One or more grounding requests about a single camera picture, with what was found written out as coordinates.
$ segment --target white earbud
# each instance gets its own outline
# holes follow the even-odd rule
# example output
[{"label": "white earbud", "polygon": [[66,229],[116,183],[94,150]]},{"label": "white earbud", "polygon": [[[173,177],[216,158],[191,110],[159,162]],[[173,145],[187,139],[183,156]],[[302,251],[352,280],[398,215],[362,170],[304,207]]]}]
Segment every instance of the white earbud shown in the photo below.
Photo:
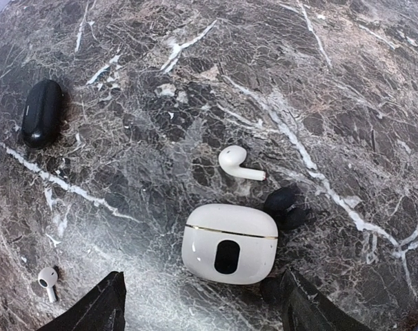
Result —
[{"label": "white earbud", "polygon": [[239,165],[246,160],[247,152],[240,146],[229,146],[221,151],[218,156],[218,162],[221,169],[234,177],[253,179],[263,181],[266,179],[266,173],[261,170],[241,168]]},{"label": "white earbud", "polygon": [[50,267],[44,268],[42,271],[40,271],[37,278],[39,280],[40,286],[46,288],[50,302],[56,302],[56,294],[54,293],[53,288],[53,286],[56,285],[58,279],[56,270]]}]

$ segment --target black oval panel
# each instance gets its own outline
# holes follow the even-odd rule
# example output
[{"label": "black oval panel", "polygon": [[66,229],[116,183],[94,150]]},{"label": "black oval panel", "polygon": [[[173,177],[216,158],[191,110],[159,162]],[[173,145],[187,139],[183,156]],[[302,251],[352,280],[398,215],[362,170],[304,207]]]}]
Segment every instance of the black oval panel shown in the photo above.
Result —
[{"label": "black oval panel", "polygon": [[232,240],[223,240],[217,246],[215,270],[220,274],[233,274],[237,271],[239,245]]},{"label": "black oval panel", "polygon": [[44,281],[43,279],[39,279],[39,283],[45,288],[48,286],[47,282]]},{"label": "black oval panel", "polygon": [[44,148],[57,138],[62,104],[62,89],[55,81],[46,79],[33,86],[22,121],[22,138],[28,147]]}]

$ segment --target case lid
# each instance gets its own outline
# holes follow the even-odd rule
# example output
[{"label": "case lid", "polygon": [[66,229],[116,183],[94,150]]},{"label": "case lid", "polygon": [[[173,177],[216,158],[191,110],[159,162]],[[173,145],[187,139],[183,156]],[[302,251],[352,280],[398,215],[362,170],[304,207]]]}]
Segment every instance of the case lid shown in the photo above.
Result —
[{"label": "case lid", "polygon": [[277,225],[272,217],[240,205],[203,205],[190,214],[186,225],[251,237],[278,237]]}]

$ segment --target gold trim line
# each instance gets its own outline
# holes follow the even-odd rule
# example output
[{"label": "gold trim line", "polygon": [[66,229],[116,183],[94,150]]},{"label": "gold trim line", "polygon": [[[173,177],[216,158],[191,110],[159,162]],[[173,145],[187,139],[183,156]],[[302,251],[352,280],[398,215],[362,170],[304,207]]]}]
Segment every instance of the gold trim line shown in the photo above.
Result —
[{"label": "gold trim line", "polygon": [[190,224],[186,224],[186,227],[192,228],[192,229],[195,229],[195,230],[205,230],[205,231],[225,233],[225,234],[234,234],[236,236],[243,236],[243,237],[262,238],[262,239],[278,239],[278,237],[265,237],[265,236],[257,236],[257,235],[253,235],[253,234],[244,234],[244,233],[237,233],[237,232],[231,232],[231,231],[222,231],[222,230],[216,230],[216,229],[210,229],[210,228],[203,228],[201,226],[190,225]]}]

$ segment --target black earbud case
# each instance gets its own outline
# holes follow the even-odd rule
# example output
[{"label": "black earbud case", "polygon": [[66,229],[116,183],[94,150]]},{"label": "black earbud case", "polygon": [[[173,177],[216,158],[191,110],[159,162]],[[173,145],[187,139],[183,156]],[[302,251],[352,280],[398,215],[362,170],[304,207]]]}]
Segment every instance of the black earbud case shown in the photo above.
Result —
[{"label": "black earbud case", "polygon": [[58,83],[40,81],[28,94],[23,111],[22,138],[30,148],[40,149],[57,138],[63,107],[63,93]]}]

